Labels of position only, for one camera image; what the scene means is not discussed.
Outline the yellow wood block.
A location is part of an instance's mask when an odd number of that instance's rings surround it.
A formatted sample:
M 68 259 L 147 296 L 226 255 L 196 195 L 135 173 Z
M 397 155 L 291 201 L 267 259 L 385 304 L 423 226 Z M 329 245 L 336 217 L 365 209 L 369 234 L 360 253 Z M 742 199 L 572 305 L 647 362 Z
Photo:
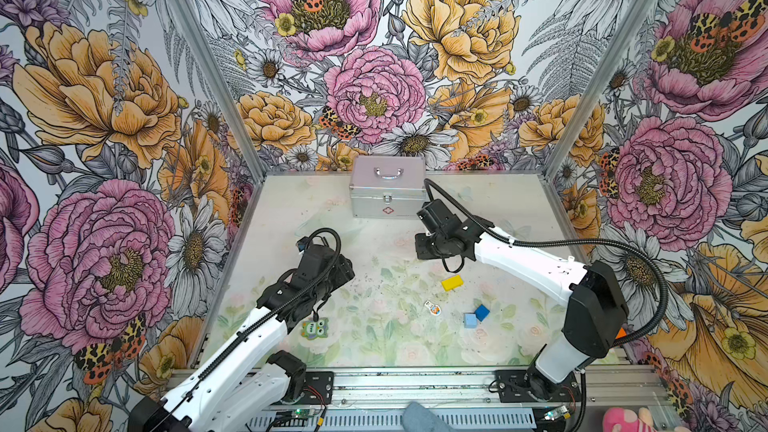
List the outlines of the yellow wood block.
M 464 285 L 464 281 L 460 275 L 453 275 L 441 281 L 441 286 L 444 291 L 450 292 Z

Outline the dark blue wood cube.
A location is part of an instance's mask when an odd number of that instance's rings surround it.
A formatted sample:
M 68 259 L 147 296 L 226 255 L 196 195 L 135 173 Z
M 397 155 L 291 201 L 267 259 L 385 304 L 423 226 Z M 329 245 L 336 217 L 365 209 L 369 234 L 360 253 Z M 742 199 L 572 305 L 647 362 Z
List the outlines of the dark blue wood cube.
M 475 310 L 474 315 L 479 322 L 483 322 L 490 315 L 490 310 L 486 306 L 480 305 Z

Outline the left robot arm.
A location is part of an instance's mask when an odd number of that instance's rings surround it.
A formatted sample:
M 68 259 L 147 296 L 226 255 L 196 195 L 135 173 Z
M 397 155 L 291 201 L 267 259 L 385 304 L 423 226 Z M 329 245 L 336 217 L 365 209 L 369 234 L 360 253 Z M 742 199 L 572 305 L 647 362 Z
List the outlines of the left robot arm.
M 319 303 L 355 277 L 339 249 L 312 243 L 298 266 L 267 287 L 246 320 L 209 359 L 164 397 L 143 398 L 129 431 L 238 431 L 263 409 L 295 401 L 306 364 L 276 347 Z

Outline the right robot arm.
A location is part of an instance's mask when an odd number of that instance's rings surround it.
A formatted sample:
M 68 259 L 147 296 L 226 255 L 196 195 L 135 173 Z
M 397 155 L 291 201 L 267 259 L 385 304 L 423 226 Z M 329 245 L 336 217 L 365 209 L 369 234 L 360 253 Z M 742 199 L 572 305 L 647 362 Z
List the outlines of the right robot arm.
M 537 353 L 514 390 L 547 400 L 574 371 L 605 358 L 615 346 L 628 306 L 609 266 L 555 256 L 546 244 L 517 239 L 482 218 L 462 220 L 440 199 L 425 203 L 417 216 L 426 228 L 415 236 L 418 259 L 459 257 L 493 266 L 565 308 L 561 330 Z

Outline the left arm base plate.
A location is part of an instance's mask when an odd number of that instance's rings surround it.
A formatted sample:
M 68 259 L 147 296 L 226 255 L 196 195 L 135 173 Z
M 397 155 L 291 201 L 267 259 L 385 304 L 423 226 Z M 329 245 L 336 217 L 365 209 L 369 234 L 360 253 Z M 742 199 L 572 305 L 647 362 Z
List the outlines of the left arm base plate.
M 335 373 L 331 371 L 308 371 L 304 376 L 297 405 L 328 406 L 334 393 Z

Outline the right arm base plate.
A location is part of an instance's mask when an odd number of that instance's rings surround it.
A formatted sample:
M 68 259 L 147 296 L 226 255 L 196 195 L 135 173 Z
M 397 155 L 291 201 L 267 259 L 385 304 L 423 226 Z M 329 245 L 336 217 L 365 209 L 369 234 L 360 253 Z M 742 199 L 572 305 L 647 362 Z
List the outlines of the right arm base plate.
M 500 369 L 488 387 L 501 403 L 577 403 L 581 388 L 574 373 L 564 382 L 553 383 L 537 372 L 523 369 Z

